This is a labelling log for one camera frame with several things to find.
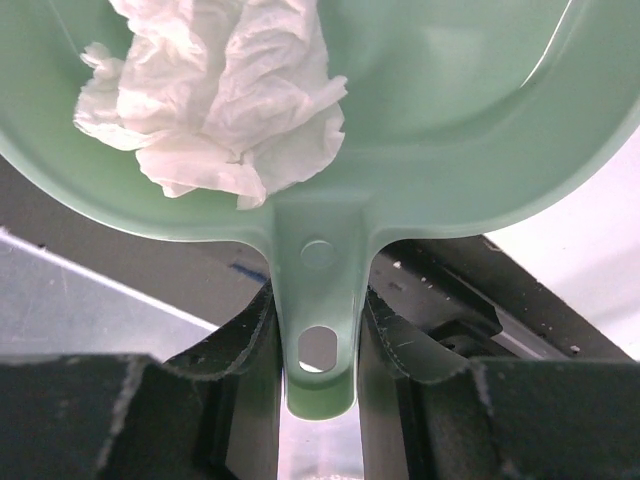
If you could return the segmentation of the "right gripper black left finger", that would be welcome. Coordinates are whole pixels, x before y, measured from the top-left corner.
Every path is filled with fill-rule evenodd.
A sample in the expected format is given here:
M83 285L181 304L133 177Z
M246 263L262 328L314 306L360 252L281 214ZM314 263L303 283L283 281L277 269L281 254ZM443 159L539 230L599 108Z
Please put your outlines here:
M167 364L205 394L194 463L212 479L275 479L280 333L271 283L232 320Z

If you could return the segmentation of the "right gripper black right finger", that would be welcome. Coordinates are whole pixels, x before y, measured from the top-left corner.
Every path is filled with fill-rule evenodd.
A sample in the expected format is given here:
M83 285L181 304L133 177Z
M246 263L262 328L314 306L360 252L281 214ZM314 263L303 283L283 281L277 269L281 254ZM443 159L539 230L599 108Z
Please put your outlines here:
M468 360L367 291L357 393L367 479L442 479L429 407L431 389Z

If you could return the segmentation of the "white paper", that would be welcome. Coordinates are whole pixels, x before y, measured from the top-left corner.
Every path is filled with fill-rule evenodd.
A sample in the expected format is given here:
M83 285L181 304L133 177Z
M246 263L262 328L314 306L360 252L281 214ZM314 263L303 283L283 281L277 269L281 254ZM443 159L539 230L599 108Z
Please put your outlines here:
M234 194L241 209L306 181L345 138L347 80L328 73L313 1L116 1L133 38L83 62L75 126L135 154L165 196Z

